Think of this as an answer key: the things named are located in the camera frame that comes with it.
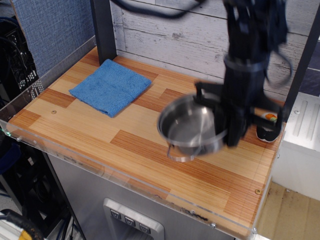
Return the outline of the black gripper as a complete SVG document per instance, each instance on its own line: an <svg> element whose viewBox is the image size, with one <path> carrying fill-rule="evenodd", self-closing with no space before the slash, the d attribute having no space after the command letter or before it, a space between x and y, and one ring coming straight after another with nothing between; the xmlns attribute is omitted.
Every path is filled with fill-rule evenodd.
<svg viewBox="0 0 320 240"><path fill-rule="evenodd" d="M262 140L275 140L282 131L284 109L264 93L269 56L258 62L226 56L223 84L197 82L194 100L212 109L216 135L236 147L250 125Z"/></svg>

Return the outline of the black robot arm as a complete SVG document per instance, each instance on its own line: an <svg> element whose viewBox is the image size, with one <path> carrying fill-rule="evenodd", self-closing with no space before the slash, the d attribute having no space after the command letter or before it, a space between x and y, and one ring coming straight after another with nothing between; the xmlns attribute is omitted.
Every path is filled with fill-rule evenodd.
<svg viewBox="0 0 320 240"><path fill-rule="evenodd" d="M264 93L271 53L287 41L283 0L226 0L228 53L223 84L195 84L196 103L212 109L215 130L235 147L250 125L279 133L284 108Z"/></svg>

